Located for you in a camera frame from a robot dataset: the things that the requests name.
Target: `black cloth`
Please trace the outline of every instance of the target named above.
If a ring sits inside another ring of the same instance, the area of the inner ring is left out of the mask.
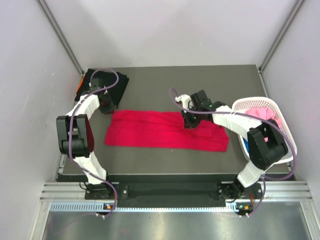
[[[86,72],[83,82],[79,87],[78,91],[76,92],[76,96],[74,99],[76,102],[80,100],[80,96],[84,91],[89,90],[90,77],[94,73],[94,71],[95,69],[89,68]],[[124,92],[126,90],[129,78],[127,77],[127,75],[123,75],[120,72],[117,72],[117,74],[119,75],[119,82],[114,87],[109,88],[108,93],[111,96],[113,104],[115,104],[118,107],[122,99],[122,96],[124,95]],[[103,79],[104,85],[106,87],[112,85],[117,79],[116,75],[113,72],[105,72],[103,70],[98,71],[96,74],[94,74],[93,77]]]

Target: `black mounting bracket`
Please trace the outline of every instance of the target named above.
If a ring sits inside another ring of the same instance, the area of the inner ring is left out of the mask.
[[[68,157],[70,120],[71,117],[67,115],[58,116],[56,119],[59,150],[62,154],[66,154]],[[73,158],[88,158],[95,148],[94,136],[86,114],[74,116],[71,148]]]

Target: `white wall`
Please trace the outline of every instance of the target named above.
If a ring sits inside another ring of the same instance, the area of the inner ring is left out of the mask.
[[[26,240],[80,80],[35,0],[0,1],[0,238]]]
[[[296,0],[46,0],[83,68],[262,63]]]
[[[265,70],[298,151],[298,176],[307,180],[320,212],[320,1],[308,0]]]

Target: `metal corner post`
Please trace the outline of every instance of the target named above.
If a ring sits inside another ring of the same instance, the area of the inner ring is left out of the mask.
[[[266,69],[270,59],[274,55],[275,51],[277,50],[278,46],[280,45],[281,41],[283,40],[284,36],[286,35],[288,29],[292,25],[294,19],[296,18],[299,10],[302,8],[304,2],[306,0],[297,0],[287,17],[286,21],[284,22],[280,32],[278,33],[277,37],[275,38],[273,44],[271,45],[271,48],[269,49],[268,53],[266,54],[261,66],[258,68],[262,73]]]
[[[58,37],[59,41],[61,42],[63,48],[65,49],[66,53],[68,54],[70,60],[72,61],[74,67],[76,70],[82,75],[84,71],[82,70],[80,63],[78,62],[75,54],[73,53],[71,47],[68,44],[67,39],[65,38],[64,34],[62,33],[55,17],[51,13],[48,4],[45,0],[36,0],[36,2],[39,4],[41,10],[43,11],[44,15],[46,16],[48,22],[52,26],[52,29],[54,30],[56,36]]]

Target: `red cloth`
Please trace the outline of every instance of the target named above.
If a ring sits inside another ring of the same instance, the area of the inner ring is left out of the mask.
[[[225,129],[202,121],[185,129],[180,112],[116,111],[107,129],[104,144],[123,147],[194,149],[225,152],[229,137]]]

